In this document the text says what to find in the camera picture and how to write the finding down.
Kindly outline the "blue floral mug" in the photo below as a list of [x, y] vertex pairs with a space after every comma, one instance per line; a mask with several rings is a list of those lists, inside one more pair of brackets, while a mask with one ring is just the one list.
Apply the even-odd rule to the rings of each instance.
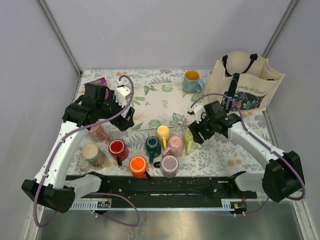
[[202, 93], [205, 83], [200, 78], [200, 74], [195, 70], [188, 70], [184, 74], [182, 89], [186, 94]]

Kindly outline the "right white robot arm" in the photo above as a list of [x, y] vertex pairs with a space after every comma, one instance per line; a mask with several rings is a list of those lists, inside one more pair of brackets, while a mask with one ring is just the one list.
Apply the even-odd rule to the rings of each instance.
[[188, 128], [196, 143], [201, 145], [214, 135], [223, 135], [240, 145], [262, 166], [263, 174], [234, 174], [234, 181], [227, 186], [231, 197], [239, 198], [245, 191], [252, 191], [264, 193], [278, 203], [304, 187], [300, 156], [271, 145], [250, 130], [238, 114], [227, 114], [218, 101], [206, 105], [194, 103], [188, 114], [195, 117]]

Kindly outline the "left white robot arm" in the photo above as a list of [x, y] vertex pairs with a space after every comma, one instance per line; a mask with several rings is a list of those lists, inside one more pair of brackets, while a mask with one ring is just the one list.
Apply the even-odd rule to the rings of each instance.
[[34, 179], [22, 183], [23, 192], [35, 203], [59, 213], [66, 213], [77, 200], [89, 193], [102, 198], [109, 186], [96, 173], [66, 183], [73, 157], [90, 128], [105, 119], [120, 131], [134, 125], [131, 107], [134, 86], [118, 84], [110, 90], [106, 85], [89, 83], [64, 111], [57, 140], [43, 167]]

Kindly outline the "light green mug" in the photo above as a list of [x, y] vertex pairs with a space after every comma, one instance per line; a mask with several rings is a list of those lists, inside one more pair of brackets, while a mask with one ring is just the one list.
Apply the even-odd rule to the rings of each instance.
[[185, 153], [189, 155], [191, 150], [195, 149], [198, 144], [194, 141], [194, 136], [189, 128], [186, 129], [184, 138], [183, 138], [184, 146], [185, 146]]

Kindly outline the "pink faceted mug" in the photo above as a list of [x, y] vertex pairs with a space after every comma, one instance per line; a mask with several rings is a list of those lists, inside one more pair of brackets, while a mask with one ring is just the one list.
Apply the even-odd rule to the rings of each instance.
[[164, 158], [170, 155], [180, 158], [183, 155], [183, 149], [184, 145], [182, 138], [174, 135], [168, 140], [167, 147], [164, 149], [162, 157]]

